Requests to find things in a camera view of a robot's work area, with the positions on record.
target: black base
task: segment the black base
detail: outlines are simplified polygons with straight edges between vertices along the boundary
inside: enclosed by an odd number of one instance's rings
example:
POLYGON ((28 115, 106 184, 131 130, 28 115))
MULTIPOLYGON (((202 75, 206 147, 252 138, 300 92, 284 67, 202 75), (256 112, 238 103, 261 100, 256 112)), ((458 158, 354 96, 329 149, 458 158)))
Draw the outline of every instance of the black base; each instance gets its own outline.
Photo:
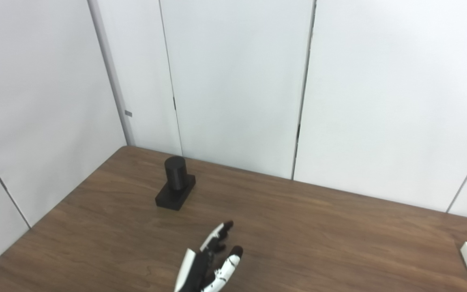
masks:
POLYGON ((189 184, 185 189, 180 191, 171 190, 169 183, 166 183, 156 196, 156 206, 179 211, 196 184, 196 176, 188 174, 187 179, 189 180, 189 184))

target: black fingertip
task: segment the black fingertip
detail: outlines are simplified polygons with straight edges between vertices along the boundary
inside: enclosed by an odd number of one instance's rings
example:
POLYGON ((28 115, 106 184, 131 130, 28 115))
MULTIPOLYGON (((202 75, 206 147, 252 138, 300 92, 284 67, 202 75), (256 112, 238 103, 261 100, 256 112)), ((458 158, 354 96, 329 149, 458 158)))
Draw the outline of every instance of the black fingertip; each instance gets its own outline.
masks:
POLYGON ((224 222, 223 224, 224 224, 223 228, 225 228, 226 230, 228 230, 228 229, 230 229, 230 228, 232 228, 234 226, 234 222, 232 220, 224 222))
POLYGON ((224 244, 219 244, 219 245, 215 248, 214 252, 215 252, 215 253, 220 253, 221 251, 224 251, 225 249, 226 249, 226 245, 224 245, 224 244))
POLYGON ((228 232, 226 229, 219 231, 219 240, 224 240, 226 237, 228 237, 228 232))
POLYGON ((242 253, 243 253, 243 249, 242 247, 236 245, 232 248, 232 251, 230 252, 230 255, 228 256, 233 256, 233 255, 236 255, 238 257, 242 257, 242 253))

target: wood grain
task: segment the wood grain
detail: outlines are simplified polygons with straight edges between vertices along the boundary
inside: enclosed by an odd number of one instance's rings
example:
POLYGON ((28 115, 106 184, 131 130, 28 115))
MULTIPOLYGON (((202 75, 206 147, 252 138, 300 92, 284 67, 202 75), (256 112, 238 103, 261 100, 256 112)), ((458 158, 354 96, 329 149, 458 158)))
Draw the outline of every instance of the wood grain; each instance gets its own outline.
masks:
POLYGON ((159 209, 167 157, 121 148, 0 257, 0 292, 170 292, 228 219, 224 292, 467 291, 467 218, 192 159, 189 199, 159 209))

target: robot finger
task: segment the robot finger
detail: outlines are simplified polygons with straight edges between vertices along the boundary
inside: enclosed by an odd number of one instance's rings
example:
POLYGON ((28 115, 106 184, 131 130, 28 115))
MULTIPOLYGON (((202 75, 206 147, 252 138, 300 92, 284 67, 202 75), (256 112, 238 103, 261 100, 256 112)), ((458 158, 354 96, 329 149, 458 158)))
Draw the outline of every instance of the robot finger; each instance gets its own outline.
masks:
POLYGON ((223 263, 223 266, 218 270, 215 270, 214 275, 208 278, 207 283, 205 283, 201 292, 219 292, 219 290, 226 285, 226 282, 228 282, 239 265, 242 253, 242 247, 234 246, 223 263))
POLYGON ((214 249, 214 253, 220 253, 220 252, 224 251, 225 249, 226 249, 226 245, 218 244, 214 249))
POLYGON ((233 227, 233 221, 227 221, 224 223, 219 224, 210 235, 206 238, 202 246, 200 247, 200 251, 204 251, 204 249, 209 245, 212 239, 217 238, 218 240, 224 240, 228 236, 228 231, 233 227))

